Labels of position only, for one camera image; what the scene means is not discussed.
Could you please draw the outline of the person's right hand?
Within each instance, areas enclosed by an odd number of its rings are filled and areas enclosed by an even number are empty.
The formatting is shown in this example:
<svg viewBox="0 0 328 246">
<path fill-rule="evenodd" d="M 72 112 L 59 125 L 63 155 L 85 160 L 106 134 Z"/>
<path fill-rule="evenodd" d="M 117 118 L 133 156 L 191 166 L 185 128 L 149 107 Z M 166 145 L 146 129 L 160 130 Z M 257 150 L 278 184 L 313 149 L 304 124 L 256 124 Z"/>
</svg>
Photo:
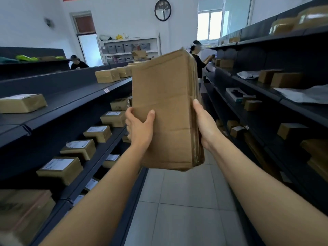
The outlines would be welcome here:
<svg viewBox="0 0 328 246">
<path fill-rule="evenodd" d="M 203 147 L 209 151 L 213 151 L 220 132 L 209 112 L 206 111 L 206 124 L 198 124 L 197 122 L 197 125 L 201 134 L 201 143 Z"/>
</svg>

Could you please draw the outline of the person's left hand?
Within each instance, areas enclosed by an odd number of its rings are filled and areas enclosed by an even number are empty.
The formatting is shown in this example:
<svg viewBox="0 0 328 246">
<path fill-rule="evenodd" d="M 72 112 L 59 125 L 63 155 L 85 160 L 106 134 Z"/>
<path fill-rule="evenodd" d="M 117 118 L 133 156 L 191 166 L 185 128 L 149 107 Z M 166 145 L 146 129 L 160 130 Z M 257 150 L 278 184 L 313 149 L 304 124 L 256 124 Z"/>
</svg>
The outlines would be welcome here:
<svg viewBox="0 0 328 246">
<path fill-rule="evenodd" d="M 125 112 L 127 130 L 129 132 L 129 139 L 132 147 L 138 149 L 143 154 L 148 149 L 153 133 L 145 133 L 142 129 L 142 123 L 133 115 L 133 107 L 129 107 Z"/>
</svg>

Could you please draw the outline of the large brown cardboard parcel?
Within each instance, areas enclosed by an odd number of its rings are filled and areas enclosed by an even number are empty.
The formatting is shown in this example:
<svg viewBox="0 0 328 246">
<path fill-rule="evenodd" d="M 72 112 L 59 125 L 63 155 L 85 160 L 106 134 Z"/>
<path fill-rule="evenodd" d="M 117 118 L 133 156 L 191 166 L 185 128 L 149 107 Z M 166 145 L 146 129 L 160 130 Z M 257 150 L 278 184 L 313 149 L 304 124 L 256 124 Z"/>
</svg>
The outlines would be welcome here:
<svg viewBox="0 0 328 246">
<path fill-rule="evenodd" d="M 155 111 L 153 138 L 141 164 L 187 171 L 204 163 L 193 100 L 199 97 L 197 66 L 184 48 L 132 68 L 133 114 L 145 122 Z"/>
</svg>

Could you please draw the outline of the person's left forearm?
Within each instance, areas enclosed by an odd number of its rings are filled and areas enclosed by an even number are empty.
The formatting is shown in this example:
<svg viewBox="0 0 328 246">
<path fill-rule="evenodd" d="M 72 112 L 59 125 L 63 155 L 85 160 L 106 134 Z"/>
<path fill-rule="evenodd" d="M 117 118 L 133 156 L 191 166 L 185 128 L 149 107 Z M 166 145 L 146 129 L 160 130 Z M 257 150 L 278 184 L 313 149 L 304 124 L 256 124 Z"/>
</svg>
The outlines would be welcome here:
<svg viewBox="0 0 328 246">
<path fill-rule="evenodd" d="M 51 230 L 39 246 L 109 246 L 146 151 L 131 144 L 100 182 Z"/>
</svg>

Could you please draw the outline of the person's right forearm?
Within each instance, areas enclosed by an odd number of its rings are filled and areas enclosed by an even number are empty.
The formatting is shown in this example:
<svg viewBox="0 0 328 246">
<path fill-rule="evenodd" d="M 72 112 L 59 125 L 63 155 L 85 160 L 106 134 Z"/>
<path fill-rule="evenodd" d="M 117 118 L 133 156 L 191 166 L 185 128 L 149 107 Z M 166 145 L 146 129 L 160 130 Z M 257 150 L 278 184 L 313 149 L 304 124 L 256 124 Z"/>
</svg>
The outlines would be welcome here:
<svg viewBox="0 0 328 246">
<path fill-rule="evenodd" d="M 202 132 L 244 212 L 267 246 L 328 246 L 328 217 L 251 161 L 220 131 Z"/>
</svg>

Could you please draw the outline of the black and white product box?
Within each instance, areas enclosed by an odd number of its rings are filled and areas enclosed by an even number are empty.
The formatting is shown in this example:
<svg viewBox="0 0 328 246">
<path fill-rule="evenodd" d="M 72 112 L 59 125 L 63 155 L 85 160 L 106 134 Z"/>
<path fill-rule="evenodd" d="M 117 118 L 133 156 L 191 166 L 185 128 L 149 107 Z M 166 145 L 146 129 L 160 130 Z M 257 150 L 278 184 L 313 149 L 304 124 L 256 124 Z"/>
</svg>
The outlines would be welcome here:
<svg viewBox="0 0 328 246">
<path fill-rule="evenodd" d="M 237 103 L 241 103 L 243 97 L 247 96 L 247 94 L 238 87 L 226 88 L 226 93 Z"/>
</svg>

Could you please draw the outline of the taped cardboard parcel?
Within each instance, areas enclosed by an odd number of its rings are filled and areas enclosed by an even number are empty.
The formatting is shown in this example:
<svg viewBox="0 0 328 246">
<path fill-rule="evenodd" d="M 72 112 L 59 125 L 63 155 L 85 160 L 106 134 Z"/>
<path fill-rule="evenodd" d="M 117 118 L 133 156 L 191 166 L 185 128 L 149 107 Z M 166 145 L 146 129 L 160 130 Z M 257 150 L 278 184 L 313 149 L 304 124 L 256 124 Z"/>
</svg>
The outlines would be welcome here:
<svg viewBox="0 0 328 246">
<path fill-rule="evenodd" d="M 96 71 L 95 76 L 98 83 L 113 83 L 121 80 L 117 69 Z"/>
<path fill-rule="evenodd" d="M 112 69 L 115 73 L 118 73 L 120 78 L 127 78 L 132 76 L 132 69 L 130 66 L 116 67 Z"/>
</svg>

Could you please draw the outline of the white storage shelf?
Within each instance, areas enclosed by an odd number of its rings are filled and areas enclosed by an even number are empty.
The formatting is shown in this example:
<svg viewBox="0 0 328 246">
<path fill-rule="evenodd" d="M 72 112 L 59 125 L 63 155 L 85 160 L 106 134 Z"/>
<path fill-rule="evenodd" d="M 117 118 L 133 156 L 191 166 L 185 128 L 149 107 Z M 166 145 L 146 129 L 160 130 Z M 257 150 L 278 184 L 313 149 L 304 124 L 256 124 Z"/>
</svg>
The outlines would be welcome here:
<svg viewBox="0 0 328 246">
<path fill-rule="evenodd" d="M 155 35 L 151 37 L 131 37 L 131 38 L 124 38 L 123 40 L 107 40 L 102 41 L 98 38 L 98 44 L 99 44 L 99 50 L 100 47 L 103 46 L 105 43 L 111 43 L 111 44 L 132 44 L 132 43 L 150 43 L 151 49 L 156 50 L 156 52 L 146 53 L 147 58 L 155 58 L 161 55 L 161 44 L 160 44 L 160 35 Z M 112 65 L 112 64 L 118 64 L 118 63 L 110 63 L 108 64 L 101 53 L 101 59 L 104 65 Z"/>
</svg>

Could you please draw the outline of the plain brown cardboard box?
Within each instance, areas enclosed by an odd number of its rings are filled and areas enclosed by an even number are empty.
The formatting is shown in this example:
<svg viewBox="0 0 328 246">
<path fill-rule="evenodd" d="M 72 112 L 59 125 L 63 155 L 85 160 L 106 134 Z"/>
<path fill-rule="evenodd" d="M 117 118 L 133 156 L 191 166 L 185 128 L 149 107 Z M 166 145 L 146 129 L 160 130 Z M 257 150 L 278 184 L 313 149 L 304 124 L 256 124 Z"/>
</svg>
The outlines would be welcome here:
<svg viewBox="0 0 328 246">
<path fill-rule="evenodd" d="M 258 82 L 261 82 L 263 84 L 271 84 L 273 75 L 279 72 L 282 72 L 282 70 L 279 69 L 260 70 Z"/>
<path fill-rule="evenodd" d="M 271 88 L 296 88 L 301 85 L 303 78 L 302 73 L 282 73 L 277 72 L 273 74 L 270 84 Z"/>
<path fill-rule="evenodd" d="M 277 135 L 283 140 L 300 138 L 309 133 L 310 128 L 300 123 L 281 123 Z"/>
</svg>

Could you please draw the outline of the row of grey storage bins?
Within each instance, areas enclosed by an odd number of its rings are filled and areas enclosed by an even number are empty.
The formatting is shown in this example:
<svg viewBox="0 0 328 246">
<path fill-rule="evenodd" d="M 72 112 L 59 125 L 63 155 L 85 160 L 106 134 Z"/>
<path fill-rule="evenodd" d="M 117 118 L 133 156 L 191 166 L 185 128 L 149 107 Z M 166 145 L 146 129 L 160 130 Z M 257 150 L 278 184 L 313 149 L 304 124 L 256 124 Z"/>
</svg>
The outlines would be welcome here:
<svg viewBox="0 0 328 246">
<path fill-rule="evenodd" d="M 121 63 L 132 61 L 133 51 L 145 50 L 146 53 L 156 52 L 151 49 L 150 43 L 111 44 L 105 43 L 100 47 L 104 60 L 110 63 Z"/>
</svg>

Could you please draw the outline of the row of labelled cardboard parcels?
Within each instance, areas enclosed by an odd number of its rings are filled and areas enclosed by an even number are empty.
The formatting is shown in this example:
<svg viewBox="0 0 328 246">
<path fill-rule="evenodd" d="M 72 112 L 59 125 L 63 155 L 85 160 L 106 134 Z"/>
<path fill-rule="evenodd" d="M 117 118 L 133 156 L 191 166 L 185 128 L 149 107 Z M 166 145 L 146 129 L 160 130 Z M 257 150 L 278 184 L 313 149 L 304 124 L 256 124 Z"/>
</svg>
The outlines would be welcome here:
<svg viewBox="0 0 328 246">
<path fill-rule="evenodd" d="M 101 121 L 100 125 L 87 128 L 82 139 L 65 143 L 58 156 L 51 156 L 46 164 L 42 163 L 37 167 L 36 176 L 58 180 L 65 187 L 72 184 L 84 169 L 82 160 L 89 161 L 95 155 L 95 143 L 106 143 L 113 138 L 111 127 L 115 128 L 113 125 L 104 125 Z M 47 189 L 0 189 L 0 246 L 27 246 L 47 220 L 55 204 L 52 192 Z"/>
</svg>

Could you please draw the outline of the large white plastic mailer bag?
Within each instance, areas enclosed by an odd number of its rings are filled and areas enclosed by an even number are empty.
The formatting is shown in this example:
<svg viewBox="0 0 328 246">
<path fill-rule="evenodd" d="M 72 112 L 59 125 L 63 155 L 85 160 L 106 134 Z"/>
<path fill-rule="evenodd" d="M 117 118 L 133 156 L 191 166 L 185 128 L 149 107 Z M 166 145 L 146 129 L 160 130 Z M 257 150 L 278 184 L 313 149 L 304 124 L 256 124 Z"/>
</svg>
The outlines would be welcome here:
<svg viewBox="0 0 328 246">
<path fill-rule="evenodd" d="M 295 103 L 328 104 L 328 84 L 309 89 L 273 88 Z"/>
</svg>

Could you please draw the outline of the tape-wrapped cardboard parcel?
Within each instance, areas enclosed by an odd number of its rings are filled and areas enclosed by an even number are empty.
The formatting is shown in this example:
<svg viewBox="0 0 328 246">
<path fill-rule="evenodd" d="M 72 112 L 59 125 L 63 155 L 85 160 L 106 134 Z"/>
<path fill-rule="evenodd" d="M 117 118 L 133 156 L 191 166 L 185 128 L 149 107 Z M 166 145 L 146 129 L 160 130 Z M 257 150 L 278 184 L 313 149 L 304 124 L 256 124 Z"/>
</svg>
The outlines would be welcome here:
<svg viewBox="0 0 328 246">
<path fill-rule="evenodd" d="M 328 5 L 307 8 L 301 11 L 293 26 L 293 31 L 328 25 Z"/>
<path fill-rule="evenodd" d="M 293 27 L 296 22 L 297 22 L 297 17 L 277 19 L 272 23 L 269 34 L 277 35 L 277 34 L 289 33 L 293 30 Z"/>
</svg>

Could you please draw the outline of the cardboard parcel with white label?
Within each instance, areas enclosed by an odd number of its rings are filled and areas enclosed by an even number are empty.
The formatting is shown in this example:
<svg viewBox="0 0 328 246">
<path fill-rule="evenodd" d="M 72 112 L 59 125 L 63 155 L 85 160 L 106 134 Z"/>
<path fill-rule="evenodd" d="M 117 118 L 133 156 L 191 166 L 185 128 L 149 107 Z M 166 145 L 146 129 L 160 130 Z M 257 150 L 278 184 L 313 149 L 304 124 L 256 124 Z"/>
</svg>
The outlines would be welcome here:
<svg viewBox="0 0 328 246">
<path fill-rule="evenodd" d="M 30 113 L 47 107 L 43 94 L 19 94 L 0 98 L 0 114 Z"/>
</svg>

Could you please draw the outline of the green plastic bag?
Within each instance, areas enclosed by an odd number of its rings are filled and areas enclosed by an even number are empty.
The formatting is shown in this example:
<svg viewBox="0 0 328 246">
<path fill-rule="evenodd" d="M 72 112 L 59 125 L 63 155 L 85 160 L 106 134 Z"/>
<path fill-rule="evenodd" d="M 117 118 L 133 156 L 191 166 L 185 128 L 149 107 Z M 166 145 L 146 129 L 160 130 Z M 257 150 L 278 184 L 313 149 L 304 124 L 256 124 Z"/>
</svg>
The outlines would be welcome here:
<svg viewBox="0 0 328 246">
<path fill-rule="evenodd" d="M 39 61 L 36 57 L 28 57 L 26 55 L 16 55 L 15 59 L 20 62 L 37 62 Z"/>
</svg>

